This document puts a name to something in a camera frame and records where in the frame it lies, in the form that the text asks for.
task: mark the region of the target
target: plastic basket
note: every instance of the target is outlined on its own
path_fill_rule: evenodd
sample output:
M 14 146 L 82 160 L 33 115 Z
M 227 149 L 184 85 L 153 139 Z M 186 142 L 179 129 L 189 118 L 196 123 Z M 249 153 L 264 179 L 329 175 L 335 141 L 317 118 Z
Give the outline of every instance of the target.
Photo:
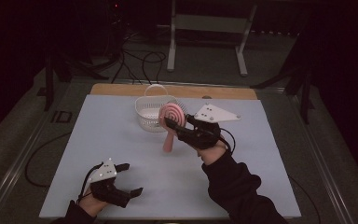
M 147 92 L 152 88 L 162 88 L 165 95 L 148 96 Z M 139 125 L 147 132 L 163 133 L 166 130 L 158 124 L 159 109 L 168 102 L 176 102 L 176 98 L 168 94 L 162 85 L 153 84 L 146 88 L 145 96 L 135 101 L 135 110 L 138 114 Z

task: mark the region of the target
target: floor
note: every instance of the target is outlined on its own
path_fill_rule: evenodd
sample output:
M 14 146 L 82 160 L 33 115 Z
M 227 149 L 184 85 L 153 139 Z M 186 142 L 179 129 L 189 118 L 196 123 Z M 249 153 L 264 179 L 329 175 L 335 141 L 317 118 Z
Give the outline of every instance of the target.
M 182 83 L 247 88 L 277 75 L 296 41 L 281 35 L 251 34 L 243 53 L 249 76 L 241 77 L 233 48 L 235 43 L 231 40 L 221 39 L 222 36 L 218 36 L 220 39 L 217 41 L 217 37 L 208 40 L 204 35 L 194 33 L 179 36 L 175 70 L 167 72 L 167 60 L 163 60 L 169 47 L 166 30 L 161 29 L 161 36 L 154 41 L 134 35 L 123 48 L 125 65 L 115 83 L 147 84 L 150 79 L 163 85 Z M 94 58 L 96 63 L 102 61 Z M 100 72 L 108 77 L 107 80 L 84 76 L 75 69 L 70 83 L 61 83 L 56 78 L 54 104 L 46 112 L 45 98 L 36 96 L 44 87 L 45 71 L 35 77 L 34 86 L 0 125 L 0 223 L 50 222 L 39 218 L 38 213 L 84 97 L 93 84 L 111 82 L 119 67 L 120 63 L 116 63 Z M 317 88 L 311 88 L 310 124 L 307 125 L 298 115 L 297 97 L 284 94 L 286 83 L 287 79 L 256 90 L 256 93 L 265 107 L 302 213 L 302 217 L 288 219 L 288 222 L 358 223 L 358 168 L 345 142 L 325 109 Z M 55 111 L 73 116 L 69 122 L 57 122 L 53 119 Z

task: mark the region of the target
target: black sweatshirt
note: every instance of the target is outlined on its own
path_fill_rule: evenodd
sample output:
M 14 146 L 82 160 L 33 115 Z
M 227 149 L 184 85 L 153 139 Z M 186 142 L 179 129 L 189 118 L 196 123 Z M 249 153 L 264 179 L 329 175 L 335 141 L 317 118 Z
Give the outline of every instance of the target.
M 210 181 L 209 196 L 228 212 L 235 223 L 287 223 L 275 209 L 272 200 L 257 195 L 260 177 L 251 175 L 246 164 L 236 163 L 228 152 L 210 165 L 202 164 L 202 170 Z M 94 220 L 95 217 L 89 216 L 71 201 L 65 218 L 51 224 L 91 224 Z

